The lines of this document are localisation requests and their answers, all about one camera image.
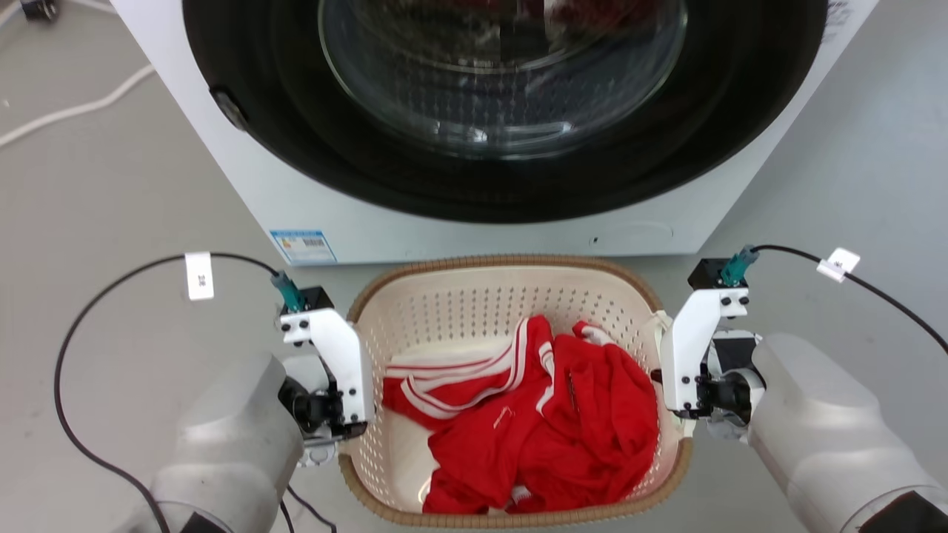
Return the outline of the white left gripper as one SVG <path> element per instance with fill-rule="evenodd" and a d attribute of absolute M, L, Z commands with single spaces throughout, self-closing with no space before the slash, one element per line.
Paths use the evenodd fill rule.
<path fill-rule="evenodd" d="M 282 361 L 280 402 L 305 446 L 359 438 L 375 422 L 373 365 L 353 325 L 333 308 L 284 314 L 282 340 L 310 353 Z"/>

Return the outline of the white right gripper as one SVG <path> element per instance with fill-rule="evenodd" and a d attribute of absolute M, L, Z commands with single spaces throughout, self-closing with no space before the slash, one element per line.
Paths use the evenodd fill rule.
<path fill-rule="evenodd" d="M 752 354 L 761 336 L 721 325 L 747 314 L 747 287 L 697 289 L 670 323 L 660 342 L 664 407 L 680 421 L 703 421 L 718 439 L 746 439 L 765 381 Z"/>

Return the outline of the cream laundry basket brown rim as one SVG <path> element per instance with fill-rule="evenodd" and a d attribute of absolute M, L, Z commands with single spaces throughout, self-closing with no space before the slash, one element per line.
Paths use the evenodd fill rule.
<path fill-rule="evenodd" d="M 658 403 L 651 469 L 625 499 L 566 512 L 430 514 L 423 510 L 437 467 L 430 431 L 383 404 L 386 368 L 403 358 L 440 360 L 507 348 L 522 318 L 547 318 L 554 334 L 579 321 L 604 330 L 650 376 L 659 368 L 663 306 L 638 276 L 609 262 L 566 256 L 500 256 L 410 264 L 362 291 L 349 319 L 373 365 L 375 423 L 341 455 L 353 495 L 388 522 L 431 529 L 530 529 L 620 518 L 660 505 L 680 485 L 690 430 Z"/>

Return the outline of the red garment with white stripes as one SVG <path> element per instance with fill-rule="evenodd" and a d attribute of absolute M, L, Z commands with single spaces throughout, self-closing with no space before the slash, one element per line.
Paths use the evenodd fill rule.
<path fill-rule="evenodd" d="M 382 401 L 430 431 L 430 514 L 612 505 L 659 443 L 649 375 L 585 321 L 557 335 L 543 316 L 522 318 L 501 351 L 403 358 L 386 368 Z"/>

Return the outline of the blue white energy label sticker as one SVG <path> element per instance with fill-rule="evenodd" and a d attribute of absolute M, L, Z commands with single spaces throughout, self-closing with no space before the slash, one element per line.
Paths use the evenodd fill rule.
<path fill-rule="evenodd" d="M 289 266 L 336 264 L 336 254 L 318 230 L 271 230 L 270 237 Z"/>

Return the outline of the white washing machine body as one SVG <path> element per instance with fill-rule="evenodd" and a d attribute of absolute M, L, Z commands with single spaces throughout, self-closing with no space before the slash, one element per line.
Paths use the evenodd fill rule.
<path fill-rule="evenodd" d="M 111 1 L 272 245 L 276 247 L 271 230 L 318 230 L 338 264 L 512 253 L 697 253 L 878 3 L 834 0 L 815 63 L 785 111 L 747 147 L 700 178 L 603 215 L 534 225 L 478 225 L 379 208 L 305 178 L 234 128 L 211 101 L 187 43 L 181 0 Z"/>

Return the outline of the black round washing machine door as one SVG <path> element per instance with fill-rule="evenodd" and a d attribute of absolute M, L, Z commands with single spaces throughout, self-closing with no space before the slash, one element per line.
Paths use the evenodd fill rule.
<path fill-rule="evenodd" d="M 207 88 L 369 204 L 527 224 L 625 208 L 747 147 L 827 0 L 182 0 Z"/>

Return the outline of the black door latch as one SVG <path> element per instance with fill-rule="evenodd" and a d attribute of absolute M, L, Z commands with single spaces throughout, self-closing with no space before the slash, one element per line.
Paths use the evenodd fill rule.
<path fill-rule="evenodd" d="M 209 87 L 209 92 L 227 121 L 237 130 L 246 133 L 248 131 L 247 116 L 230 91 L 226 87 Z"/>

